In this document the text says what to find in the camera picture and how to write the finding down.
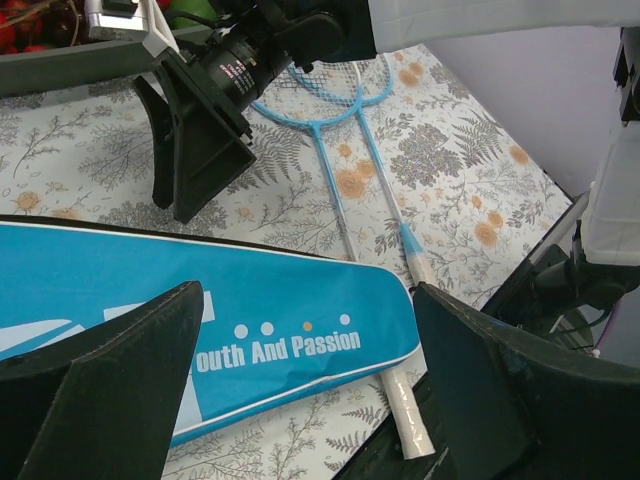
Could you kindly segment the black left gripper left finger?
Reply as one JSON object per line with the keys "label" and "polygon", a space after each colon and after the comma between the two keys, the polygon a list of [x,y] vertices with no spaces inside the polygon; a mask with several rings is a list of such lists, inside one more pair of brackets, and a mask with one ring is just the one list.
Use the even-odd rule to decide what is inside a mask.
{"label": "black left gripper left finger", "polygon": [[204,309],[184,282],[1,363],[4,479],[158,479]]}

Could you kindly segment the blue sport racket bag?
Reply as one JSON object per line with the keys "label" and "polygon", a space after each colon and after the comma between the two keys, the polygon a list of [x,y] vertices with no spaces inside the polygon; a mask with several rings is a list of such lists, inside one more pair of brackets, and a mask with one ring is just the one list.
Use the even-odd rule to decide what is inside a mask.
{"label": "blue sport racket bag", "polygon": [[13,219],[1,224],[1,354],[79,334],[189,280],[203,311],[174,445],[395,366],[420,344],[408,291],[379,266]]}

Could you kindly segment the green lime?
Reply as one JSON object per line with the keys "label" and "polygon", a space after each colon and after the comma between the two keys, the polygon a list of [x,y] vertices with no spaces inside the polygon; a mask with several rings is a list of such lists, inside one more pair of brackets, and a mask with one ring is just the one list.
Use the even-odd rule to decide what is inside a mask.
{"label": "green lime", "polygon": [[[216,20],[218,14],[207,0],[172,0],[170,9],[188,12],[200,18]],[[198,23],[187,18],[175,18],[169,22],[172,29],[183,29],[197,26]]]}

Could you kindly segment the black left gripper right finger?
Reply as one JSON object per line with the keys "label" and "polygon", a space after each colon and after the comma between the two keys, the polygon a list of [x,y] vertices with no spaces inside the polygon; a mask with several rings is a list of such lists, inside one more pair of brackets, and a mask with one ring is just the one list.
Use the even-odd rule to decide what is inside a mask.
{"label": "black left gripper right finger", "polygon": [[458,478],[638,478],[638,369],[565,349],[425,283],[413,305]]}

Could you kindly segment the floral table mat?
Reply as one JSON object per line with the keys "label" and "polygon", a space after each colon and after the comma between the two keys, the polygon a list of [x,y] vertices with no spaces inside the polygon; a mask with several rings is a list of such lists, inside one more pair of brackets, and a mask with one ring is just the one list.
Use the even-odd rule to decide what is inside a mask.
{"label": "floral table mat", "polygon": [[[364,112],[400,215],[439,285],[483,306],[569,197],[427,49],[389,56],[393,89]],[[256,163],[190,223],[151,199],[152,143],[127,79],[4,98],[1,210],[246,240],[344,257],[305,131],[247,112]],[[376,377],[171,451],[168,479],[329,479],[388,414]]]}

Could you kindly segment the grey fruit tray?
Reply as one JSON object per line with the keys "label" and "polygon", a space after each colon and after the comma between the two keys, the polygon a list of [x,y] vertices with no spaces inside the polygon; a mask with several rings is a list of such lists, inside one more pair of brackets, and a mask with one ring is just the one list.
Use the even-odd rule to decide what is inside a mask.
{"label": "grey fruit tray", "polygon": [[66,89],[150,69],[152,56],[140,42],[105,41],[1,57],[1,95]]}

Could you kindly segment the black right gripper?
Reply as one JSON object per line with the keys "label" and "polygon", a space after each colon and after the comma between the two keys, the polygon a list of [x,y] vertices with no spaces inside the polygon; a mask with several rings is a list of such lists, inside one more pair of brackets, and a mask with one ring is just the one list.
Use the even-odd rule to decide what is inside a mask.
{"label": "black right gripper", "polygon": [[371,59],[367,1],[208,1],[216,20],[168,7],[168,23],[187,18],[210,30],[187,54],[159,65],[161,95],[134,80],[152,132],[152,199],[186,224],[254,161],[241,111],[289,65]]}

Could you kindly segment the dark grape bunch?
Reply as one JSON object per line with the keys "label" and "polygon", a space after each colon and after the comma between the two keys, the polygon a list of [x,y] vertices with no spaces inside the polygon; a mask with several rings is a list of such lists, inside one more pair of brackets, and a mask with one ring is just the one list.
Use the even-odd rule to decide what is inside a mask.
{"label": "dark grape bunch", "polygon": [[41,12],[42,37],[55,47],[90,43],[82,0],[56,1]]}

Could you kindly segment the blue badminton racket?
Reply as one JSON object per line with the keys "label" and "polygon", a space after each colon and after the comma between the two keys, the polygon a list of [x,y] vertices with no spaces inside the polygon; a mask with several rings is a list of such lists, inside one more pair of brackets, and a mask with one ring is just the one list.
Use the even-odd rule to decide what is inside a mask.
{"label": "blue badminton racket", "polygon": [[338,189],[337,175],[332,172],[322,139],[321,128],[324,125],[337,124],[350,116],[355,116],[366,140],[369,153],[372,156],[374,172],[380,181],[391,213],[398,223],[401,246],[404,250],[411,279],[415,285],[419,283],[434,284],[436,282],[435,273],[426,258],[422,246],[413,234],[409,224],[402,217],[391,182],[385,171],[382,156],[364,114],[366,106],[380,103],[391,92],[391,71],[386,56],[380,54],[372,60],[363,62],[319,62],[310,73],[303,73],[294,67],[290,67],[288,72],[299,85],[318,96],[320,100],[331,105],[334,109],[334,112],[327,118],[318,120],[316,125],[312,127],[311,132],[318,147],[329,190],[338,210],[338,220],[346,237],[349,258],[353,261],[358,261],[359,254],[355,241],[352,239],[347,227],[345,211]]}
{"label": "blue badminton racket", "polygon": [[[359,260],[359,251],[347,227],[345,209],[323,133],[355,113],[362,96],[357,64],[317,62],[307,73],[290,65],[266,88],[253,108],[265,117],[293,128],[306,129],[315,142],[345,235],[349,259]],[[399,365],[380,372],[389,408],[394,418],[403,457],[426,457],[435,447],[425,426],[417,400],[403,368]]]}

